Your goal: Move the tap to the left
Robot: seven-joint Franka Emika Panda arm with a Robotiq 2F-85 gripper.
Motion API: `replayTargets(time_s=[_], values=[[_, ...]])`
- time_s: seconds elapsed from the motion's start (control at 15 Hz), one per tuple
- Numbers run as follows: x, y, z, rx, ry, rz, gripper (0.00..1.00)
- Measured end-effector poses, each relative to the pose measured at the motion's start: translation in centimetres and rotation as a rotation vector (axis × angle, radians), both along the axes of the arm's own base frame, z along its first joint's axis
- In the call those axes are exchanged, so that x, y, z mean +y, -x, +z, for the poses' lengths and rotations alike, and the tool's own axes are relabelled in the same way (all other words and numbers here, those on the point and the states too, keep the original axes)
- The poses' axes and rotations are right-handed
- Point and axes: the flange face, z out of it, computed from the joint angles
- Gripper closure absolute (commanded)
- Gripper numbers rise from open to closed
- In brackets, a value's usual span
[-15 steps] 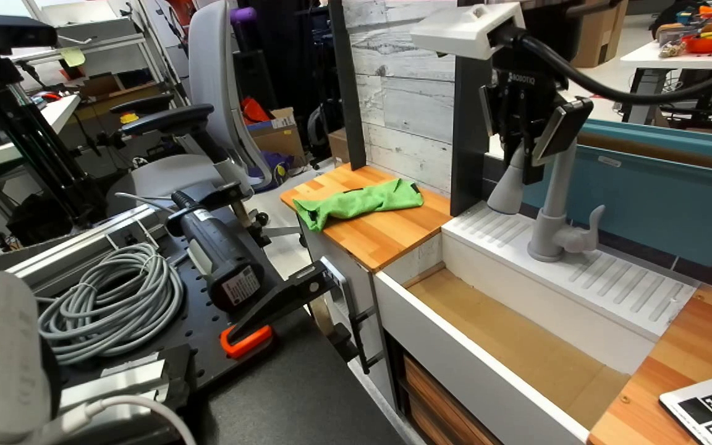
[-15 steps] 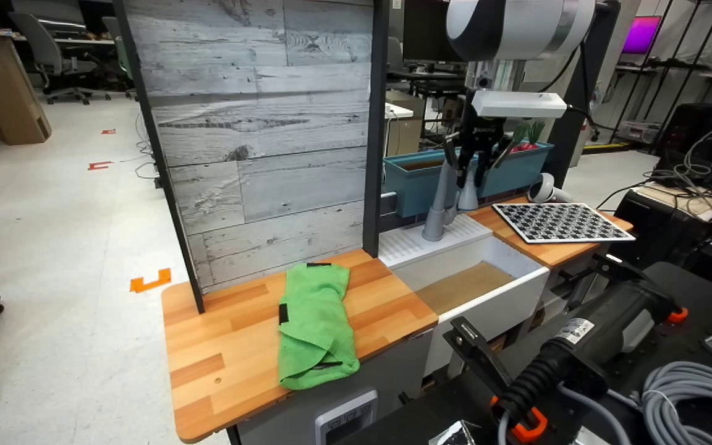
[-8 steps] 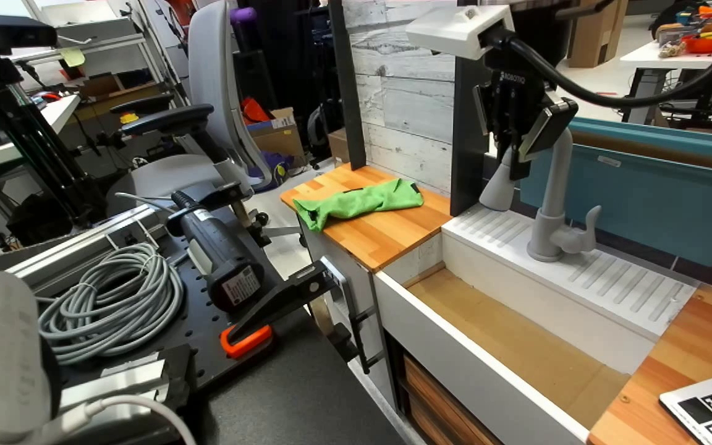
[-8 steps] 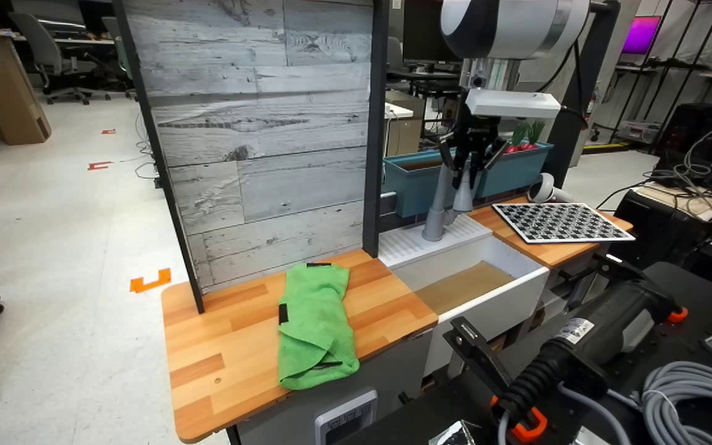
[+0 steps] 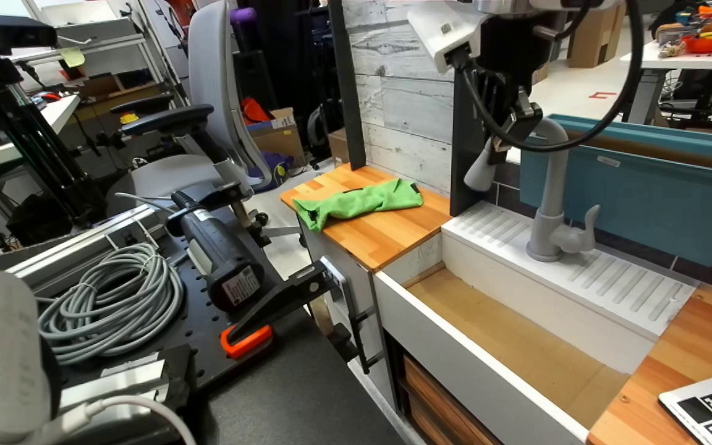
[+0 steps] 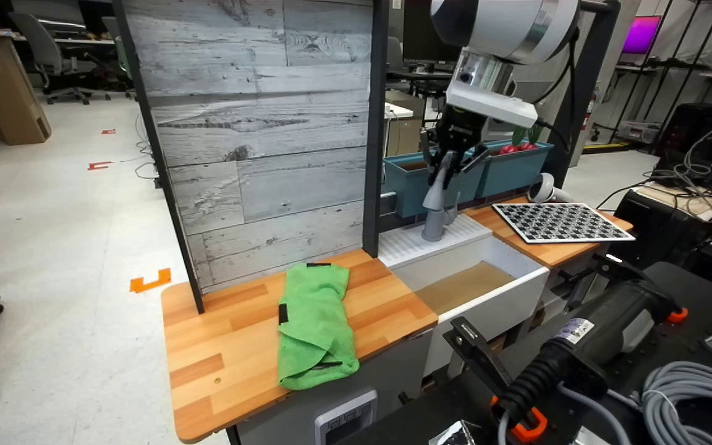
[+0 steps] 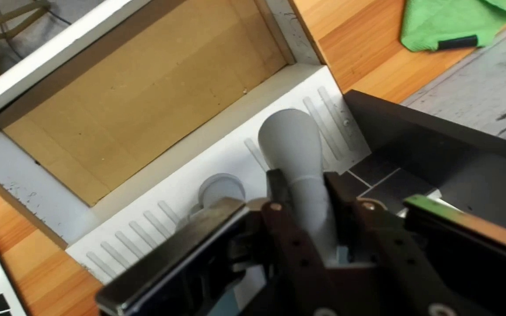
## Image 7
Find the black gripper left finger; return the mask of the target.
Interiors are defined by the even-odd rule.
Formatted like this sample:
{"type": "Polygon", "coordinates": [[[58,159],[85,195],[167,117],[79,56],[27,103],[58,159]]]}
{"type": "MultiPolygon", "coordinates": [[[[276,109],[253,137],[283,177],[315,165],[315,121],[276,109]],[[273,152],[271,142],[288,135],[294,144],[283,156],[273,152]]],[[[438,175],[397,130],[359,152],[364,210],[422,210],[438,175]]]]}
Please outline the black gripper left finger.
{"type": "Polygon", "coordinates": [[[269,170],[267,186],[262,221],[273,244],[274,272],[264,289],[266,305],[278,316],[343,316],[345,309],[311,237],[297,226],[283,173],[269,170]]]}

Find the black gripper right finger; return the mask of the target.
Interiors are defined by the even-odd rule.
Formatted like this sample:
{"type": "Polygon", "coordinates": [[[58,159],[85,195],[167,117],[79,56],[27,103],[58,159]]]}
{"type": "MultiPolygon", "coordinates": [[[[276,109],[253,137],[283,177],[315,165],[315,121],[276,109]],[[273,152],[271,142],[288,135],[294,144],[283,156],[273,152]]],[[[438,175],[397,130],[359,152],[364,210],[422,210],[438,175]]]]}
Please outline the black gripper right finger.
{"type": "Polygon", "coordinates": [[[324,179],[338,240],[348,247],[350,263],[369,263],[390,316],[489,316],[443,281],[401,217],[378,200],[353,196],[338,173],[324,179]]]}

